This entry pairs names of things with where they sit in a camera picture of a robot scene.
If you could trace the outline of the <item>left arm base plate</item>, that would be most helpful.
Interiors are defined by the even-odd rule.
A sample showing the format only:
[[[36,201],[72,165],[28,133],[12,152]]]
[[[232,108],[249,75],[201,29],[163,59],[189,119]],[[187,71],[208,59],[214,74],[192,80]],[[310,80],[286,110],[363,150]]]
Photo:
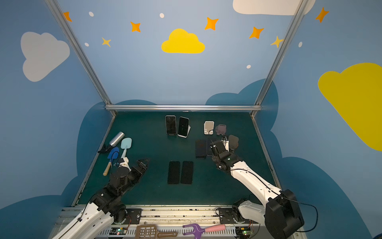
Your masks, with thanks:
[[[117,213],[114,223],[120,225],[138,225],[140,223],[141,214],[142,209],[140,208],[123,209]]]

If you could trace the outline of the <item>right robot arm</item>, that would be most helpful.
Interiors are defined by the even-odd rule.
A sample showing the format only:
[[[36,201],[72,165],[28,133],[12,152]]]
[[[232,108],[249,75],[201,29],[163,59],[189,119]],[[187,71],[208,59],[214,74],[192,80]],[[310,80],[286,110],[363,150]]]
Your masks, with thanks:
[[[235,222],[251,220],[259,223],[275,239],[287,239],[304,226],[298,201],[292,191],[283,191],[266,181],[239,156],[228,151],[224,142],[212,142],[210,148],[218,169],[241,182],[260,201],[256,204],[250,200],[240,200],[232,205]]]

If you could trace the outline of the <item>purple phone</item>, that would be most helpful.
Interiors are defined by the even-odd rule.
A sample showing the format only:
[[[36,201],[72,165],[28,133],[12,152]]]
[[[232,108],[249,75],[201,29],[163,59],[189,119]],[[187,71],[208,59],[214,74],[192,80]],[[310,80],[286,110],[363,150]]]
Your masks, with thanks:
[[[208,137],[207,138],[207,156],[213,156],[211,145],[215,141],[216,141],[215,137]]]

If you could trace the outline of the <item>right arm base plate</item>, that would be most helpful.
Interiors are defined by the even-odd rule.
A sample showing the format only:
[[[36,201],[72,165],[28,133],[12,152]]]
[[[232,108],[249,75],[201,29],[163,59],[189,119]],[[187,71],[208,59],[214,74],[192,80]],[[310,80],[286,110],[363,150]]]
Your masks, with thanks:
[[[240,212],[237,208],[222,208],[218,207],[215,210],[221,224],[249,224],[250,222],[259,224],[258,212],[254,210],[244,210]]]

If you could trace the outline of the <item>white phone stand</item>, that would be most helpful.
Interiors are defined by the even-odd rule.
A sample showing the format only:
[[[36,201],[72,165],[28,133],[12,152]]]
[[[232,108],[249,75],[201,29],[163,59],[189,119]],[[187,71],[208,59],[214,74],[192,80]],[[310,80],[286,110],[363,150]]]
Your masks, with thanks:
[[[205,121],[204,123],[204,134],[205,135],[213,135],[214,131],[214,121]]]

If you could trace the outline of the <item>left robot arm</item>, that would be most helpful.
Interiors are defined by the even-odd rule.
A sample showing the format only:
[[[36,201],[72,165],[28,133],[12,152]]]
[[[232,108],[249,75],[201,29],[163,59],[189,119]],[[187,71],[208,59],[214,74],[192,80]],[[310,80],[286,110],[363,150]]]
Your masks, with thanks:
[[[122,196],[130,191],[148,169],[150,159],[136,161],[129,166],[120,160],[118,168],[109,176],[106,186],[94,194],[79,215],[63,228],[56,239],[94,239],[101,231],[115,222],[126,219],[126,206]]]

